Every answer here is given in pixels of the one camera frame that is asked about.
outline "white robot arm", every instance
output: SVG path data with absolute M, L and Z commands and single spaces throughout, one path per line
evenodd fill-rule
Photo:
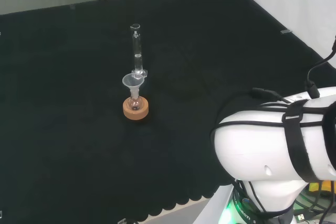
M 301 93 L 287 98 L 292 104 L 266 103 L 237 112 L 216 127 L 220 163 L 243 181 L 260 210 L 282 213 L 308 182 L 336 180 L 336 88 L 320 93 L 317 99 Z M 232 204 L 236 223 L 251 220 L 242 218 L 246 212 L 238 202 Z M 296 222 L 292 214 L 290 220 Z

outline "liquid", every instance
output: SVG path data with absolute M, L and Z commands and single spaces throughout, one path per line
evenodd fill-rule
M 142 56 L 141 54 L 134 55 L 135 70 L 141 71 L 142 67 Z

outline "black strap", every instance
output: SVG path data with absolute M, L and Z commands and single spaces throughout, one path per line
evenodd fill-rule
M 303 106 L 307 100 L 292 103 L 282 116 L 285 129 L 288 154 L 298 175 L 306 182 L 318 182 L 311 165 L 306 146 L 304 144 L 300 122 L 303 118 Z

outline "table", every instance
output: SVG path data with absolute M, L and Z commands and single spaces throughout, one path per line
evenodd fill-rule
M 142 26 L 142 122 L 122 113 Z M 252 0 L 108 0 L 0 16 L 3 223 L 143 220 L 229 184 L 208 134 L 226 97 L 303 91 L 320 57 Z M 325 65 L 312 74 L 334 86 Z M 242 97 L 226 116 L 262 101 Z

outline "green light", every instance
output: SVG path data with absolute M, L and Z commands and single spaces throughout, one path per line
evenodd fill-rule
M 231 216 L 231 203 L 225 208 L 222 212 L 222 215 L 219 219 L 218 224 L 230 224 L 232 221 L 232 216 Z

